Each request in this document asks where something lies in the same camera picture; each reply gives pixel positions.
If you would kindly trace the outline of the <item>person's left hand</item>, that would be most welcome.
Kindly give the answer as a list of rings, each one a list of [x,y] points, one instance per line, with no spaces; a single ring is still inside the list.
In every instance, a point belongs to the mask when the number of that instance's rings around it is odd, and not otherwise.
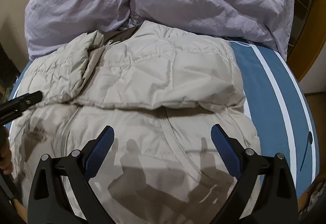
[[[12,152],[10,150],[9,146],[9,131],[5,126],[1,127],[1,139],[4,139],[3,145],[1,145],[1,170],[3,170],[3,173],[5,175],[11,174],[13,171],[13,164],[11,161],[12,158]]]

